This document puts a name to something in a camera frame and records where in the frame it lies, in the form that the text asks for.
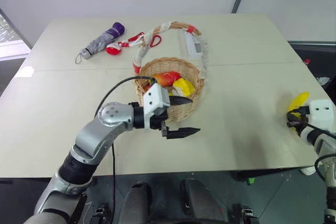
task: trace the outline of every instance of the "floor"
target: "floor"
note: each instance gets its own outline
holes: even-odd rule
[[[130,187],[138,181],[151,185],[151,220],[186,218],[180,204],[179,184],[195,178],[207,186],[223,209],[224,217],[239,223],[236,209],[249,206],[261,224],[323,223],[326,189],[316,175],[305,176],[298,169],[257,177],[247,185],[236,181],[231,172],[119,175],[116,177],[116,217]],[[0,180],[1,223],[23,223],[33,214],[34,205],[48,183],[47,179]],[[93,211],[103,203],[112,207],[112,176],[99,176],[88,190],[88,200],[79,223],[90,223]]]

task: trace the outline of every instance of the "white table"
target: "white table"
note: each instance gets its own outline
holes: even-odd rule
[[[136,18],[123,19],[123,22],[145,26],[144,20],[147,20],[147,27],[142,30],[148,30],[173,19]],[[75,65],[73,60],[78,49],[88,41],[75,39],[73,44],[58,44],[58,53],[53,51],[62,28],[74,34],[75,28],[81,29],[87,24],[88,30],[95,30],[97,24],[104,23],[105,26],[99,28],[102,31],[114,20],[93,19],[88,24],[83,19],[61,19],[46,29],[24,62],[25,66],[35,69],[33,75],[14,78],[0,98],[0,177],[52,176],[69,152],[78,131],[92,120],[104,94],[116,82],[133,75],[128,65],[132,58],[129,52],[133,49],[129,52],[125,49],[119,58],[100,53],[81,65]],[[211,60],[202,99],[191,117],[170,125],[172,128],[200,127],[201,131],[175,140],[162,138],[159,131],[134,130],[120,135],[115,141],[117,174],[312,165],[317,157],[313,148],[299,141],[295,132],[286,127],[285,113],[290,101],[300,92],[309,91],[310,99],[327,99],[328,96],[269,20],[263,15],[183,17],[179,20],[202,24],[201,28],[206,27],[206,21],[228,24],[230,31],[242,38],[227,32],[225,39],[213,44],[220,29],[213,26],[203,31],[209,40]],[[243,36],[241,26],[254,26],[257,31],[249,40],[252,31]],[[129,37],[137,31],[128,33]],[[98,31],[92,33],[87,40],[97,34]],[[174,40],[177,43],[177,37],[174,33],[167,38],[164,36],[162,44],[153,49],[161,47],[160,56],[167,56],[164,44]],[[273,46],[264,45],[265,40]],[[226,41],[227,47],[220,41]],[[241,57],[233,57],[232,45],[239,45],[238,41],[241,46],[236,50]],[[178,52],[177,48],[167,49]],[[107,101],[136,101],[133,84],[124,84]],[[109,152],[95,174],[111,173]]]

